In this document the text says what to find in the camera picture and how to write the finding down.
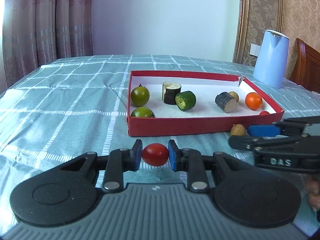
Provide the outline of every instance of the kettle spout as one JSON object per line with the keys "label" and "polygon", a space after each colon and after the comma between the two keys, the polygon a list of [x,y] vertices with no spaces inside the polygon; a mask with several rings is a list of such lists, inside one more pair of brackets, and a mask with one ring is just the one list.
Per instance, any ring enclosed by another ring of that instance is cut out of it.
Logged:
{"label": "kettle spout", "polygon": [[281,38],[282,37],[280,35],[270,33],[271,46],[273,49],[278,45]]}

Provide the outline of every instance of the small potato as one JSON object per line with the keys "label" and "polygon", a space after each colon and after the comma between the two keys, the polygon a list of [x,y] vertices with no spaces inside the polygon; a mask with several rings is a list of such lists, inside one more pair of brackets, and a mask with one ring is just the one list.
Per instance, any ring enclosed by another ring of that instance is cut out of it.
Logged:
{"label": "small potato", "polygon": [[239,95],[238,95],[236,92],[231,91],[231,92],[229,92],[229,94],[230,94],[232,97],[234,97],[237,102],[239,102]]}
{"label": "small potato", "polygon": [[230,136],[246,136],[245,128],[242,124],[234,124],[230,131]]}

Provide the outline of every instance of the light switch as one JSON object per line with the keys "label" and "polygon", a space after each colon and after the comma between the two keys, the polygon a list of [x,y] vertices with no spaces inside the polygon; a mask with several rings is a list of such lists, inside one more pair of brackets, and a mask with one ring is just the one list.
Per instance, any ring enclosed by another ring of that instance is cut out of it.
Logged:
{"label": "light switch", "polygon": [[261,46],[251,43],[249,54],[257,57],[259,55],[260,48]]}

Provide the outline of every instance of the blue kettle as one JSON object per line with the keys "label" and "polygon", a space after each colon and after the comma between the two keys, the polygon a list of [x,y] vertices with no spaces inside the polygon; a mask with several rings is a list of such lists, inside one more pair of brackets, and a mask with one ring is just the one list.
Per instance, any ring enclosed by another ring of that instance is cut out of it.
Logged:
{"label": "blue kettle", "polygon": [[288,50],[287,36],[273,30],[266,30],[253,77],[270,87],[281,88],[287,66]]}

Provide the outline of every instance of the pink curtain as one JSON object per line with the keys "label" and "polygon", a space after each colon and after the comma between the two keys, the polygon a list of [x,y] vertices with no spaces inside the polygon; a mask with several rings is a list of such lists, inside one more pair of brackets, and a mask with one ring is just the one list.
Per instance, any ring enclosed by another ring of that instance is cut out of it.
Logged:
{"label": "pink curtain", "polygon": [[8,87],[57,58],[93,55],[92,0],[5,0],[4,71]]}

